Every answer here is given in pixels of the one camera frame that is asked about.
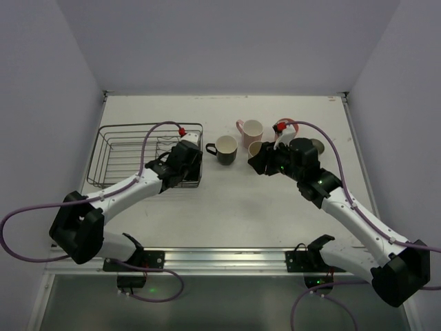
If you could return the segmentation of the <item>beige two-tier cup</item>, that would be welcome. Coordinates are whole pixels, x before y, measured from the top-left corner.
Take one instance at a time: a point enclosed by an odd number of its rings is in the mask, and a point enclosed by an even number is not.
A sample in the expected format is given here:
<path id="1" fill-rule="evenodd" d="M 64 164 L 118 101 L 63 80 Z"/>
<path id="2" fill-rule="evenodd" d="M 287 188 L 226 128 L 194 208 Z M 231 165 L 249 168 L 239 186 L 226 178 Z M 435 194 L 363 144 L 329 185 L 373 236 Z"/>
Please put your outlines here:
<path id="1" fill-rule="evenodd" d="M 321 155 L 325 151 L 325 146 L 320 140 L 311 139 L 311 142 L 312 142 L 313 146 L 315 147 L 315 149 L 317 149 L 319 155 Z"/>

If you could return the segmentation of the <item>pink ceramic mug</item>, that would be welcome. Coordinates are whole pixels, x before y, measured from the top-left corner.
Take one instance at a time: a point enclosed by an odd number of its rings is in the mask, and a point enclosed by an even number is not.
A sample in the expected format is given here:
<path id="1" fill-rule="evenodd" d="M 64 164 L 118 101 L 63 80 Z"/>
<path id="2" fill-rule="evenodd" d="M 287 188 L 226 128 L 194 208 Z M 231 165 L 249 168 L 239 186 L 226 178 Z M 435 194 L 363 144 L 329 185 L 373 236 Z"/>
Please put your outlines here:
<path id="1" fill-rule="evenodd" d="M 248 148 L 255 141 L 260 141 L 264 130 L 262 123 L 255 119 L 238 120 L 236 128 L 240 132 L 242 144 L 245 148 Z"/>

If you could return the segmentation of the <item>black glossy mug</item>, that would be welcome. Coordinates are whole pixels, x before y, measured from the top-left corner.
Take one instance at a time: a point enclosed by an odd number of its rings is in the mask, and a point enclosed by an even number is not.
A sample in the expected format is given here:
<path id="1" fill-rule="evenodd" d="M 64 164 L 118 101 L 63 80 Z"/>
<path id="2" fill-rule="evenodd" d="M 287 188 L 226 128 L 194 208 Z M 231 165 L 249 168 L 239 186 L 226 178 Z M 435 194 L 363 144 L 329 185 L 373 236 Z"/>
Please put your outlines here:
<path id="1" fill-rule="evenodd" d="M 215 143 L 207 143 L 205 149 L 214 155 L 221 165 L 230 166 L 236 159 L 238 142 L 233 136 L 223 135 Z"/>

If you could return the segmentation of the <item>salmon pink tumbler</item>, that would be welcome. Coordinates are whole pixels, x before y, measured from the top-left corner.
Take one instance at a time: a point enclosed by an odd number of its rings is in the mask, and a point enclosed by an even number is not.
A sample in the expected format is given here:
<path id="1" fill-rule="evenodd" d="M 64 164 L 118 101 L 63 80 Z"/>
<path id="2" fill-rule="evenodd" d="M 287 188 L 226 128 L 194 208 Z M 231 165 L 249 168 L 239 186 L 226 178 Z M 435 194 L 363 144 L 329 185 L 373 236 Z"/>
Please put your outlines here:
<path id="1" fill-rule="evenodd" d="M 294 138 L 296 138 L 298 132 L 299 132 L 299 125 L 297 123 L 294 123 L 293 119 L 290 118 L 282 118 L 277 120 L 277 122 L 273 125 L 273 130 L 274 130 L 274 140 L 276 141 L 280 136 L 283 135 L 283 133 L 285 132 L 283 131 L 277 131 L 277 127 L 279 126 L 280 123 L 285 123 L 286 124 L 286 131 L 288 134 L 288 137 L 286 138 L 287 141 L 290 141 Z"/>

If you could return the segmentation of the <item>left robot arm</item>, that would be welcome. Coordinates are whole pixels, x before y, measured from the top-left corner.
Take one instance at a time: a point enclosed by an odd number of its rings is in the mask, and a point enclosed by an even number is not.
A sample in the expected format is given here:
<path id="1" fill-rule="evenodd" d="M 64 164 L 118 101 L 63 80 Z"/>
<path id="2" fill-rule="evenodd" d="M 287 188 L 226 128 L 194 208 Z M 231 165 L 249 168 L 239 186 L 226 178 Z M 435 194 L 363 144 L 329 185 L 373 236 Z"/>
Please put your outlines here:
<path id="1" fill-rule="evenodd" d="M 101 257 L 138 266 L 143 246 L 129 234 L 106 232 L 105 226 L 132 205 L 199 171 L 203 152 L 196 144 L 182 140 L 166 156 L 164 161 L 146 163 L 140 172 L 105 190 L 88 196 L 70 193 L 52 223 L 50 237 L 78 264 Z"/>

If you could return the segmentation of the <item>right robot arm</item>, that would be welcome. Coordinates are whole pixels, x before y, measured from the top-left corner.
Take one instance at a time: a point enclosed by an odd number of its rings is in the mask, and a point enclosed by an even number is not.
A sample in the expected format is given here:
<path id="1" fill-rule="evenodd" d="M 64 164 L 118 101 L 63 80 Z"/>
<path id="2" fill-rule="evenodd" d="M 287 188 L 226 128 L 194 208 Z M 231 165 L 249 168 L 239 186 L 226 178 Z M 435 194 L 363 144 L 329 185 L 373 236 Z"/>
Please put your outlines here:
<path id="1" fill-rule="evenodd" d="M 287 146 L 264 142 L 248 163 L 259 175 L 293 179 L 306 200 L 340 222 L 364 246 L 358 251 L 323 235 L 308 247 L 312 263 L 356 275 L 395 308 L 429 282 L 430 252 L 425 243 L 408 241 L 359 204 L 336 175 L 321 167 L 311 139 L 293 139 Z"/>

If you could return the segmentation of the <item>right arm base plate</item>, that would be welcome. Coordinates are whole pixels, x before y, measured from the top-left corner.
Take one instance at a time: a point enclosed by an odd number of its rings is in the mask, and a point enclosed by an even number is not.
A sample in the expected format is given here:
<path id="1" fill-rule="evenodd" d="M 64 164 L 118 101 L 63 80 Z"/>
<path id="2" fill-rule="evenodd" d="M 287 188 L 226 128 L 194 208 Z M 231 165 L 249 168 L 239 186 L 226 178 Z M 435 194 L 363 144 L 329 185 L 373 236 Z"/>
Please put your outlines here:
<path id="1" fill-rule="evenodd" d="M 320 255 L 320 247 L 299 243 L 293 250 L 285 251 L 288 272 L 324 272 L 327 265 Z"/>

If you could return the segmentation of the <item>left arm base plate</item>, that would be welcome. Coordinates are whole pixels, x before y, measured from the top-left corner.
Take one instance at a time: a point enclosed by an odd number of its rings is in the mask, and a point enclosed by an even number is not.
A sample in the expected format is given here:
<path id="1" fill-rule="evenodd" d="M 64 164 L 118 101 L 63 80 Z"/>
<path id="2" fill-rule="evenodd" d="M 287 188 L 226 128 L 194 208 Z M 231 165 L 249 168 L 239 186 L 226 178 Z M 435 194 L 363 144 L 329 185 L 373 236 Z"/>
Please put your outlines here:
<path id="1" fill-rule="evenodd" d="M 134 253 L 126 264 L 137 268 L 159 269 L 162 270 L 165 264 L 165 251 L 162 250 L 144 250 Z M 115 262 L 105 261 L 103 264 L 104 272 L 137 272 L 132 268 L 119 265 Z"/>

